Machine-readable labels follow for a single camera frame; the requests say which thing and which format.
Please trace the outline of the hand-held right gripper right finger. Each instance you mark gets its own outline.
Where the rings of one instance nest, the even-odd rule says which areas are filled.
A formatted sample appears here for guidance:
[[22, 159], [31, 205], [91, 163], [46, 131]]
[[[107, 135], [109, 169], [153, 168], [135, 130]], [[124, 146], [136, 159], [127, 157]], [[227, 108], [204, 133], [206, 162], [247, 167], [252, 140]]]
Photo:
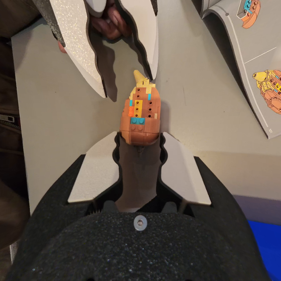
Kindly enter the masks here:
[[167, 132], [160, 135], [160, 149], [157, 196], [165, 202], [175, 202], [178, 207], [182, 200], [211, 205], [192, 152]]

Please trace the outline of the person's left hand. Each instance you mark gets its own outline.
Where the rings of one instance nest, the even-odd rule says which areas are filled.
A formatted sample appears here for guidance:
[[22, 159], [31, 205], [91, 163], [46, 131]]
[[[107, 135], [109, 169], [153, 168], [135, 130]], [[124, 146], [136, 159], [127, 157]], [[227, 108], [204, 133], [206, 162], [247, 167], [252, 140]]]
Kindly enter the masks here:
[[120, 37], [129, 38], [132, 35], [130, 26], [125, 22], [119, 13], [114, 0], [107, 0], [105, 9], [100, 18], [89, 14], [89, 23], [87, 24], [90, 31], [100, 34], [107, 40], [117, 40]]

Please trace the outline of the grey desk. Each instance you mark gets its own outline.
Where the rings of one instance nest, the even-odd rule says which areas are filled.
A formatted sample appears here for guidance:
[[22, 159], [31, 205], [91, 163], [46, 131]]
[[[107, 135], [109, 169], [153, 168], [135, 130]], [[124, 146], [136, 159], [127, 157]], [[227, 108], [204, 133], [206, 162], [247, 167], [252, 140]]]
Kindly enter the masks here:
[[[161, 130], [187, 146], [234, 194], [250, 220], [280, 224], [280, 136], [257, 122], [220, 19], [201, 1], [158, 1]], [[96, 142], [119, 130], [125, 99], [144, 73], [132, 40], [95, 33], [108, 97], [100, 97], [43, 18], [12, 37], [30, 211]]]

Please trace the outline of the blue plastic bin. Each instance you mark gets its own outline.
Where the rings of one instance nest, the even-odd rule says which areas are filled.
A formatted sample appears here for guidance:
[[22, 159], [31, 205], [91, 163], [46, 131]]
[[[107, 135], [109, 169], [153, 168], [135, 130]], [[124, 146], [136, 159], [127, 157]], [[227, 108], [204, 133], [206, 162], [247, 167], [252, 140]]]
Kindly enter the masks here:
[[281, 226], [248, 221], [272, 280], [281, 280]]

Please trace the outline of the grey instruction booklet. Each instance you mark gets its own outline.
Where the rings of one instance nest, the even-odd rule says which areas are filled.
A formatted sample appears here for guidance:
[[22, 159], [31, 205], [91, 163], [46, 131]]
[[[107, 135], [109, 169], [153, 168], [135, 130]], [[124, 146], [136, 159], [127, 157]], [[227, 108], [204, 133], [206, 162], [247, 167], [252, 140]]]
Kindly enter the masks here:
[[268, 139], [281, 134], [281, 1], [203, 0], [224, 24], [250, 105]]

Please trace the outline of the brown tan brick model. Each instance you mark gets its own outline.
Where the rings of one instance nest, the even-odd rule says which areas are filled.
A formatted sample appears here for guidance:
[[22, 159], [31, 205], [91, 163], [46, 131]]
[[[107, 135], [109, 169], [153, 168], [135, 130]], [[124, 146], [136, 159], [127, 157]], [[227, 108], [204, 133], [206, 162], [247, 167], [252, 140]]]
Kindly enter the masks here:
[[160, 134], [161, 99], [156, 85], [134, 71], [136, 86], [125, 101], [121, 116], [120, 134], [133, 146], [154, 144]]

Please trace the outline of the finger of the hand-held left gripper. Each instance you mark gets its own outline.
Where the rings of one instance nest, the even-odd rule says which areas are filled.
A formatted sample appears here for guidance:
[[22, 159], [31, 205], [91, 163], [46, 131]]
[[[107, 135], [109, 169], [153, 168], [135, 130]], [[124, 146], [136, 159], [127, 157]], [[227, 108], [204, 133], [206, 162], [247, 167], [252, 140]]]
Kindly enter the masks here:
[[156, 78], [159, 58], [157, 0], [116, 0], [121, 16], [132, 29], [134, 43], [141, 53], [146, 72]]
[[107, 97], [89, 40], [89, 13], [84, 0], [51, 0], [52, 9], [65, 43], [65, 50], [88, 84]]

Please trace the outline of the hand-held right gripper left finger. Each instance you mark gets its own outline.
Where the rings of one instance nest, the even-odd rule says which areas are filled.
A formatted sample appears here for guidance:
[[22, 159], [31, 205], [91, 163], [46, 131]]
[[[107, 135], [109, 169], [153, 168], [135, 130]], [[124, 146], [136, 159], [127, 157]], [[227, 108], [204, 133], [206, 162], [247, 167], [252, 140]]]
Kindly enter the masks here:
[[119, 165], [119, 133], [112, 132], [87, 152], [68, 198], [68, 203], [94, 200], [116, 202], [122, 195]]

